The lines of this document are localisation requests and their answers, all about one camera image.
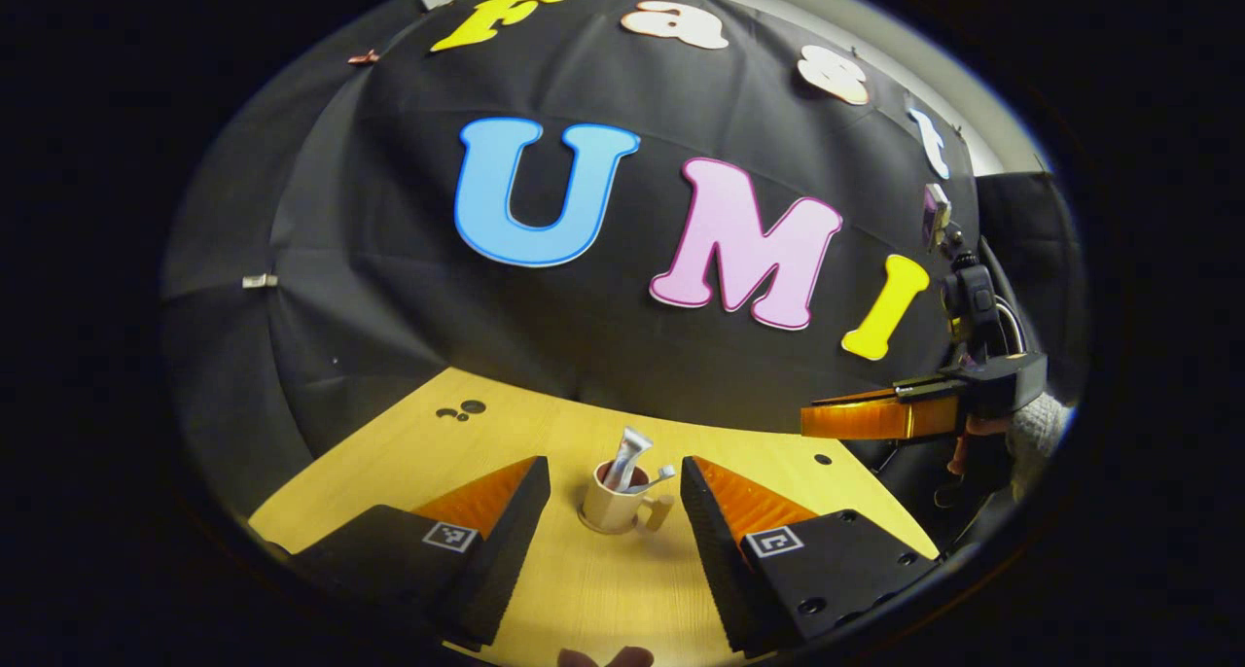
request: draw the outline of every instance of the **foam letter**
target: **foam letter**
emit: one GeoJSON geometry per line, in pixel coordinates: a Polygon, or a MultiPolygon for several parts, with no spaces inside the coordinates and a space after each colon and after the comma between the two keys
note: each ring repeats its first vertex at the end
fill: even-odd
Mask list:
{"type": "Polygon", "coordinates": [[[859,329],[843,336],[843,347],[869,361],[880,361],[890,348],[886,340],[890,340],[899,326],[908,305],[929,285],[929,274],[920,264],[903,255],[890,254],[886,258],[886,285],[881,286],[881,295],[869,309],[859,329]]]}
{"type": "Polygon", "coordinates": [[[934,167],[934,172],[941,178],[950,179],[951,170],[947,169],[946,162],[942,162],[942,136],[939,136],[937,131],[934,129],[934,122],[930,121],[929,114],[921,113],[916,108],[908,108],[908,114],[911,114],[913,121],[916,121],[916,126],[921,129],[921,144],[925,144],[925,158],[929,158],[930,167],[934,167]]]}
{"type": "Polygon", "coordinates": [[[449,50],[449,47],[462,47],[464,44],[484,42],[493,39],[497,30],[493,25],[498,20],[502,25],[515,25],[518,21],[532,16],[539,2],[559,2],[564,0],[489,0],[476,4],[476,12],[472,12],[458,30],[449,34],[449,37],[435,44],[432,51],[449,50]]]}
{"type": "Polygon", "coordinates": [[[454,224],[476,251],[502,264],[559,265],[596,241],[620,158],[640,149],[634,132],[606,126],[566,127],[561,139],[575,151],[561,215],[548,228],[529,228],[510,215],[510,189],[527,144],[540,126],[524,118],[482,118],[461,132],[467,154],[458,175],[454,224]]]}
{"type": "Polygon", "coordinates": [[[855,61],[815,44],[804,46],[799,52],[804,58],[797,61],[796,68],[799,68],[806,82],[839,96],[850,105],[869,103],[869,92],[864,87],[864,70],[855,61]]]}
{"type": "Polygon", "coordinates": [[[840,215],[817,198],[801,198],[761,234],[761,214],[752,180],[738,167],[716,158],[691,158],[684,175],[692,183],[692,203],[670,271],[649,282],[654,299],[679,307],[703,307],[712,299],[705,274],[713,251],[722,305],[735,312],[774,274],[769,291],[752,304],[752,316],[779,330],[803,330],[812,321],[808,302],[840,215]]]}
{"type": "Polygon", "coordinates": [[[640,11],[622,16],[624,29],[632,34],[679,37],[705,50],[722,50],[730,44],[722,39],[722,21],[710,11],[667,1],[641,1],[636,7],[640,11]]]}

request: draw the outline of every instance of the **letter m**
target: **letter m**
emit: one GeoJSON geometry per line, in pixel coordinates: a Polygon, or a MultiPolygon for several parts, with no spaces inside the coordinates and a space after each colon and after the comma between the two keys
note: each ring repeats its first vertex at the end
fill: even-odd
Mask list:
{"type": "Polygon", "coordinates": [[[779,330],[803,330],[812,321],[809,300],[840,215],[817,198],[801,198],[762,234],[752,180],[716,158],[691,158],[684,175],[692,183],[691,210],[669,271],[649,282],[654,299],[679,307],[712,300],[705,280],[717,254],[722,305],[735,312],[774,274],[769,291],[752,304],[752,317],[779,330]]]}

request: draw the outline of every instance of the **mug handle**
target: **mug handle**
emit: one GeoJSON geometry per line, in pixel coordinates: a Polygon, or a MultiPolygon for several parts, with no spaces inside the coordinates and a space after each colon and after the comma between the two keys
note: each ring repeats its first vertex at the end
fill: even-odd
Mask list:
{"type": "Polygon", "coordinates": [[[656,500],[654,500],[650,495],[646,495],[642,501],[650,510],[649,523],[645,524],[645,528],[650,531],[660,529],[666,521],[666,516],[670,516],[670,510],[675,508],[675,495],[672,494],[659,495],[656,500]]]}

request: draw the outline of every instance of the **mug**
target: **mug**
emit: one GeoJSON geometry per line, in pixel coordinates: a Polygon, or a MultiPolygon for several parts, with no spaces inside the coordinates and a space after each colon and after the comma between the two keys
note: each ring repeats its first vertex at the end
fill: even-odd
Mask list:
{"type": "MultiPolygon", "coordinates": [[[[605,487],[605,473],[609,472],[614,460],[598,464],[593,474],[593,482],[588,485],[588,495],[579,508],[579,520],[601,534],[625,534],[635,526],[636,511],[640,505],[649,508],[649,521],[645,524],[650,531],[661,528],[662,521],[670,515],[675,506],[675,495],[664,494],[652,499],[645,493],[622,494],[605,487]]],[[[644,485],[649,483],[649,473],[636,464],[631,473],[631,485],[644,485]]]]}

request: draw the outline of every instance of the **table surface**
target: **table surface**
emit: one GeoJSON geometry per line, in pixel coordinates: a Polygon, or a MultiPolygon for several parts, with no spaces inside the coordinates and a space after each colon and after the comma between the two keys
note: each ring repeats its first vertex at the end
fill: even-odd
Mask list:
{"type": "MultiPolygon", "coordinates": [[[[627,414],[454,368],[316,459],[250,525],[299,553],[372,505],[412,509],[504,464],[547,455],[549,501],[497,640],[478,657],[549,667],[569,647],[605,665],[622,646],[639,645],[662,667],[743,665],[727,646],[681,501],[656,533],[639,524],[601,535],[576,516],[589,475],[614,457],[626,424],[654,441],[640,459],[650,473],[662,464],[681,472],[685,455],[702,455],[818,514],[857,509],[918,553],[936,555],[929,535],[840,442],[627,414]],[[466,422],[436,416],[468,399],[487,409],[466,422]]],[[[679,478],[650,494],[677,499],[679,478]]]]}

